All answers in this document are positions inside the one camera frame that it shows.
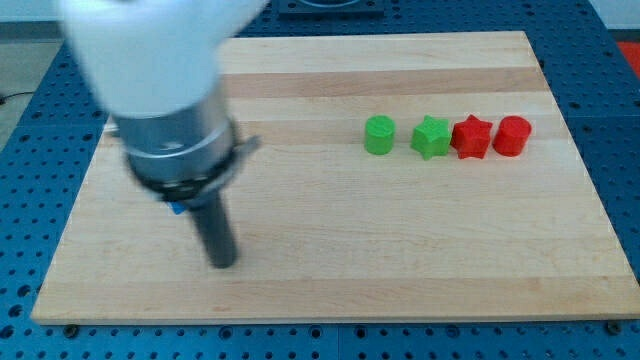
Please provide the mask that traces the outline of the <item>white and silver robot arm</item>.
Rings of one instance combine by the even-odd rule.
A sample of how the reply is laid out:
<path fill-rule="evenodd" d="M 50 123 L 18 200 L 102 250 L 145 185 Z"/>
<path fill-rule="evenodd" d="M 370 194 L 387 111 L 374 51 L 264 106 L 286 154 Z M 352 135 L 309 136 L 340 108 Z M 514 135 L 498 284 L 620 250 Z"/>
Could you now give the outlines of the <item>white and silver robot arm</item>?
<path fill-rule="evenodd" d="M 222 186 L 238 158 L 219 47 L 265 0 L 59 0 L 74 58 L 132 173 L 166 201 Z"/>

